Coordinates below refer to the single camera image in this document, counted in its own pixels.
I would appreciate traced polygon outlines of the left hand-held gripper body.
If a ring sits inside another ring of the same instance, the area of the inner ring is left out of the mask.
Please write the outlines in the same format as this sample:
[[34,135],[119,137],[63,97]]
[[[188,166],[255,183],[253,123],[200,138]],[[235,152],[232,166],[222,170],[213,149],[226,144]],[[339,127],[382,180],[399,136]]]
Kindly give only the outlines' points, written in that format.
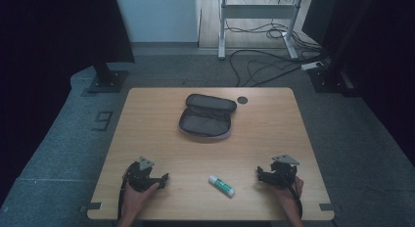
[[154,165],[152,161],[144,157],[140,157],[129,165],[126,178],[129,185],[135,191],[144,192],[154,184],[154,181],[150,177]]

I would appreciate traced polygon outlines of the open grey pencil case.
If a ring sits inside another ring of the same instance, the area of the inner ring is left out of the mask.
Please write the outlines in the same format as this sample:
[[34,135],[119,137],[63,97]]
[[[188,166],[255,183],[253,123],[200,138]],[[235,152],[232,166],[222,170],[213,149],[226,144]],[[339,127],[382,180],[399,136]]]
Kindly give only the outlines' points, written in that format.
[[237,104],[229,99],[190,94],[186,99],[186,109],[178,122],[181,132],[203,138],[227,138],[231,134],[231,114]]

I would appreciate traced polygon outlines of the white green glue stick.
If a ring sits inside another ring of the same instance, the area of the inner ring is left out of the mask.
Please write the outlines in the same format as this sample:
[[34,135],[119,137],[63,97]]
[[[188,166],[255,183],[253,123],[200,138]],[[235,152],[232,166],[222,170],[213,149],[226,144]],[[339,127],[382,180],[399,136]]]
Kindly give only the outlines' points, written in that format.
[[231,186],[229,186],[227,183],[220,180],[215,175],[211,175],[208,178],[208,182],[229,198],[232,198],[235,195],[235,190]]

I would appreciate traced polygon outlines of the person's left hand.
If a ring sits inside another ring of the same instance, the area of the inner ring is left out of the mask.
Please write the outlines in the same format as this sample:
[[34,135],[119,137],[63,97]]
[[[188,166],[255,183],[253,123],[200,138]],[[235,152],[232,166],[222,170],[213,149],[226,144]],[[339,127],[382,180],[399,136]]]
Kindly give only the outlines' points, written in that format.
[[145,207],[147,200],[156,192],[159,186],[159,183],[155,183],[146,191],[138,192],[134,190],[129,183],[126,183],[121,208],[121,219],[134,220]]

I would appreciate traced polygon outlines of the black curtain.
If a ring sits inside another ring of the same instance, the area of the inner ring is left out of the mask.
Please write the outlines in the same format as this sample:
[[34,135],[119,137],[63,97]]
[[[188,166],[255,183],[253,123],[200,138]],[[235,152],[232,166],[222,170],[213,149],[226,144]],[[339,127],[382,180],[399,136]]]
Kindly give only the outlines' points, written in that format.
[[0,0],[0,205],[69,95],[71,77],[133,54],[116,0]]
[[311,0],[302,31],[415,165],[415,0]]

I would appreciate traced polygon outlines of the black stand base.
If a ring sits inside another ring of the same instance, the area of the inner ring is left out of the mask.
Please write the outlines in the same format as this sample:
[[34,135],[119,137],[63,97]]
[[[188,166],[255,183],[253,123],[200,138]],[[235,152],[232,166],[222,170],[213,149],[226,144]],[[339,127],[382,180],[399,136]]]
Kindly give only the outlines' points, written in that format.
[[318,93],[345,93],[347,91],[343,77],[326,67],[313,68],[307,73],[314,90]]
[[110,70],[106,63],[93,65],[96,76],[86,89],[88,93],[118,93],[128,75],[126,70]]

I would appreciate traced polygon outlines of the person's right hand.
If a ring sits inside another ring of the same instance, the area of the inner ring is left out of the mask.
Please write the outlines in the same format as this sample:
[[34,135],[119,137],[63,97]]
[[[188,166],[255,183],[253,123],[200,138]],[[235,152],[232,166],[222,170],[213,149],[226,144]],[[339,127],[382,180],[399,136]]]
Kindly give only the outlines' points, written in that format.
[[281,189],[276,186],[272,186],[271,190],[276,196],[277,203],[284,212],[294,212],[295,210],[300,214],[299,206],[296,202],[296,196],[300,197],[303,188],[303,181],[296,177],[295,182],[292,185],[293,193],[290,189]]

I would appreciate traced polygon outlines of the white desk frame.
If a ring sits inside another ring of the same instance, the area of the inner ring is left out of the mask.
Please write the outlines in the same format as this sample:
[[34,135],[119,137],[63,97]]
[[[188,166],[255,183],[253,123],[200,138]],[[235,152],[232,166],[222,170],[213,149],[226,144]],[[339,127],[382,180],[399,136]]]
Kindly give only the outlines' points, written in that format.
[[219,1],[219,20],[220,28],[218,35],[218,59],[225,59],[225,25],[228,19],[271,19],[271,20],[289,20],[289,26],[286,31],[282,32],[283,41],[292,60],[299,56],[294,47],[292,35],[294,26],[300,11],[302,0],[294,0],[292,4],[267,4],[267,5],[233,5],[227,4],[227,0]]

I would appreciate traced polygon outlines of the white power strip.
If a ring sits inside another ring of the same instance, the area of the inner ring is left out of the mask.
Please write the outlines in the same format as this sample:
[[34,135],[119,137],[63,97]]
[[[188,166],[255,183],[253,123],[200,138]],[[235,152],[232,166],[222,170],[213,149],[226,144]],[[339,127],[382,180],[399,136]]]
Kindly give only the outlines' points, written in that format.
[[313,63],[308,63],[308,64],[301,65],[300,68],[301,68],[301,70],[306,71],[306,70],[310,70],[310,69],[314,69],[314,68],[321,68],[323,66],[324,66],[324,64],[322,62],[313,62]]

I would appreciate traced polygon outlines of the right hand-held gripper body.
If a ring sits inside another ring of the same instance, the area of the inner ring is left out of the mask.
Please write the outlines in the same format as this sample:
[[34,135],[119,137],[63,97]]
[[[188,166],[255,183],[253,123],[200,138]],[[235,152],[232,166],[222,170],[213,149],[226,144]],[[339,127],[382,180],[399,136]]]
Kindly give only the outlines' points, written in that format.
[[274,157],[270,164],[271,184],[282,188],[291,187],[296,180],[299,164],[289,155]]

